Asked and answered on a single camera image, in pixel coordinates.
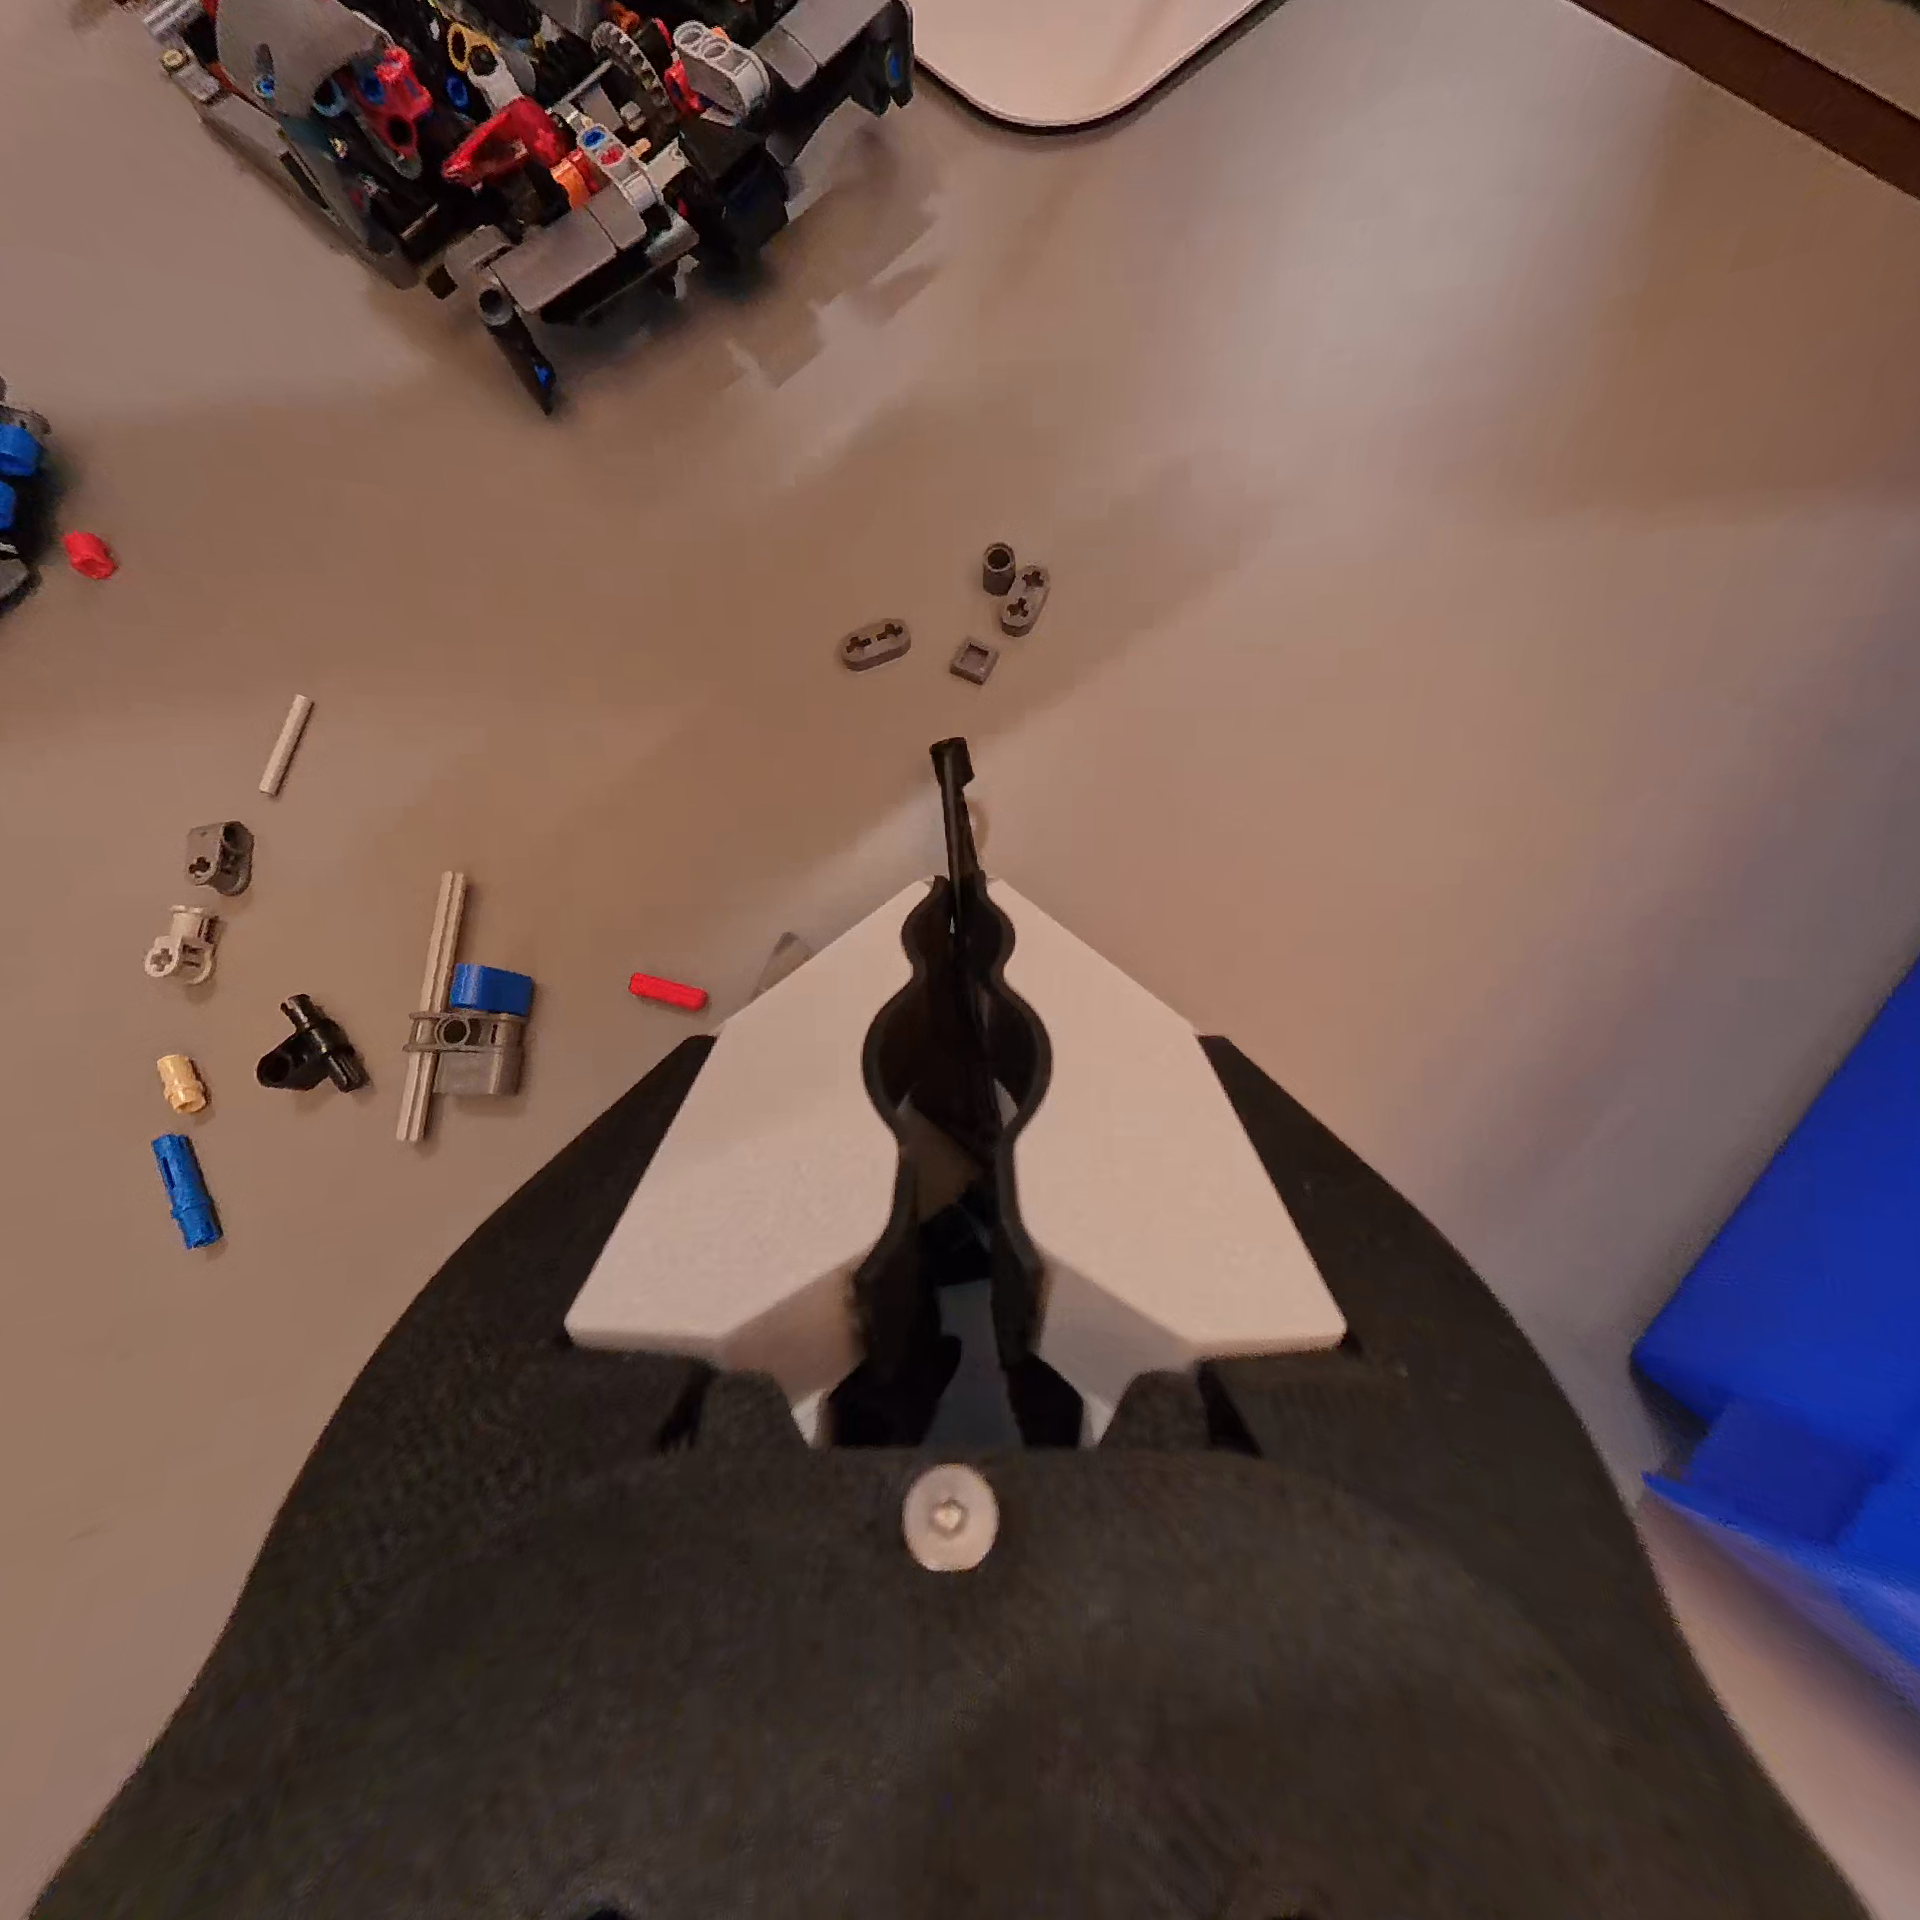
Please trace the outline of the small lego gearbox assembly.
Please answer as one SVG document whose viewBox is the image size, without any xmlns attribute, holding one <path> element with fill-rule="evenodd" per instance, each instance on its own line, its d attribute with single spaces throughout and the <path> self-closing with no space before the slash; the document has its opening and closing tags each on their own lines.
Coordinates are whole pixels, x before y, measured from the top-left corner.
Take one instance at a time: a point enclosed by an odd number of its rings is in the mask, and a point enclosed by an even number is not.
<svg viewBox="0 0 1920 1920">
<path fill-rule="evenodd" d="M 50 521 L 50 439 L 45 415 L 11 403 L 3 381 L 3 611 L 22 601 L 42 575 Z"/>
</svg>

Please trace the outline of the large lego car chassis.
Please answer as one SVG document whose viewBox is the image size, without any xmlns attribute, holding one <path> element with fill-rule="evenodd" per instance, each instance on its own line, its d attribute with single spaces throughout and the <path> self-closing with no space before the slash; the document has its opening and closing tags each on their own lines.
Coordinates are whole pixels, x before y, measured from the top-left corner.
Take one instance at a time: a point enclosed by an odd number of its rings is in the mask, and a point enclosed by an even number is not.
<svg viewBox="0 0 1920 1920">
<path fill-rule="evenodd" d="M 904 2 L 125 5 L 204 127 L 392 286 L 475 315 L 542 415 L 550 333 L 750 273 L 846 106 L 912 102 Z"/>
</svg>

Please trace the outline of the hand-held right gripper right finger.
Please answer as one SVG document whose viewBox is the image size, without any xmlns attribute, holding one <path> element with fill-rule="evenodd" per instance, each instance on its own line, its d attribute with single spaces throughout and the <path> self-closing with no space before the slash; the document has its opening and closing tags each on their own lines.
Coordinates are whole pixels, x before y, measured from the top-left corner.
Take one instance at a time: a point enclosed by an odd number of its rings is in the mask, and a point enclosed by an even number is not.
<svg viewBox="0 0 1920 1920">
<path fill-rule="evenodd" d="M 1338 1349 L 1347 1315 L 1192 1023 L 1007 881 L 989 897 L 1050 1046 L 1015 1199 L 1042 1267 L 1036 1349 L 1083 1405 L 1082 1443 L 1144 1374 Z"/>
</svg>

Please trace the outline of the light grey axle blue connector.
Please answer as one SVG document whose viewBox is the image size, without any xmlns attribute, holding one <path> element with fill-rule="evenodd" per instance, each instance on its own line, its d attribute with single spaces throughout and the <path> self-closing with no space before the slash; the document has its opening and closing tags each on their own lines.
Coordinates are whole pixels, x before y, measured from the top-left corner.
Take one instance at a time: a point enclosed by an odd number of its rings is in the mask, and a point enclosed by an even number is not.
<svg viewBox="0 0 1920 1920">
<path fill-rule="evenodd" d="M 519 1095 L 535 981 L 462 961 L 468 877 L 438 877 L 416 1006 L 403 1045 L 395 1141 L 420 1145 L 438 1102 L 504 1102 Z"/>
</svg>

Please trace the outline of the blue lego pin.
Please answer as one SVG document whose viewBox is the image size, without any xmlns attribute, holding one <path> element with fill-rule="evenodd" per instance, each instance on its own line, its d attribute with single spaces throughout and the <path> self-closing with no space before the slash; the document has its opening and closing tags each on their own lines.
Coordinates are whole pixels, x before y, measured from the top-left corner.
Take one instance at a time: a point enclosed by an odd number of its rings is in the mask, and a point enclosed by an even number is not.
<svg viewBox="0 0 1920 1920">
<path fill-rule="evenodd" d="M 158 1135 L 151 1141 L 151 1154 L 183 1249 L 196 1252 L 221 1242 L 224 1225 L 190 1135 Z"/>
</svg>

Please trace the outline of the black lego pin connector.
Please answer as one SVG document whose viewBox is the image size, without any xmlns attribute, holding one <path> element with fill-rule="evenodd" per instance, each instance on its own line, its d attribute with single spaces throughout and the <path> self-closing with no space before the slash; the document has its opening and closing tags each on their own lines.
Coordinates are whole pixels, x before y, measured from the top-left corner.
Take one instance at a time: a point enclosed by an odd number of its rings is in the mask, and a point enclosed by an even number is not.
<svg viewBox="0 0 1920 1920">
<path fill-rule="evenodd" d="M 367 1067 L 344 1029 L 317 1002 L 293 995 L 278 1003 L 290 1031 L 255 1061 L 255 1082 L 268 1091 L 308 1093 L 323 1086 L 357 1093 L 367 1087 Z"/>
</svg>

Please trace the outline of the blue plastic bin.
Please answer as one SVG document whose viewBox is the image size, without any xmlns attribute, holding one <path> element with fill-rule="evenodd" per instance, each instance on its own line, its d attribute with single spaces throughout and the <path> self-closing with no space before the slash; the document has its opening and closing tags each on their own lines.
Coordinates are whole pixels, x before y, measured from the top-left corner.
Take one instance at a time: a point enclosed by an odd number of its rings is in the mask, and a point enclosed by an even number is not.
<svg viewBox="0 0 1920 1920">
<path fill-rule="evenodd" d="M 1918 1703 L 1918 974 L 1634 1349 L 1699 1427 L 1647 1493 Z"/>
</svg>

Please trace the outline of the white book stand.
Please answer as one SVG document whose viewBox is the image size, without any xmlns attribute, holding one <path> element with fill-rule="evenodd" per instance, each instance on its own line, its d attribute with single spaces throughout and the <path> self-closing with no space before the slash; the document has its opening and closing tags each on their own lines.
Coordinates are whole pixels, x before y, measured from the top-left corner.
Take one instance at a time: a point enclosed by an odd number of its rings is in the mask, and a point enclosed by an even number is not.
<svg viewBox="0 0 1920 1920">
<path fill-rule="evenodd" d="M 1063 133 L 1135 108 L 1255 2 L 915 2 L 918 63 L 995 124 Z"/>
</svg>

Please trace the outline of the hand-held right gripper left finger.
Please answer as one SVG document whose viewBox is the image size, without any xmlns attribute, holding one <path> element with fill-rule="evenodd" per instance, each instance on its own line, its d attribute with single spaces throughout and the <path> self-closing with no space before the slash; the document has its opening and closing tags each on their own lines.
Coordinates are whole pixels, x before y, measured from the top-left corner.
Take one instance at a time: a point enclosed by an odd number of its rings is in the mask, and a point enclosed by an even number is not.
<svg viewBox="0 0 1920 1920">
<path fill-rule="evenodd" d="M 852 1275 L 890 1225 L 899 1143 L 862 1049 L 912 977 L 912 881 L 723 1022 L 567 1309 L 574 1347 L 775 1379 L 815 1443 L 852 1374 Z"/>
</svg>

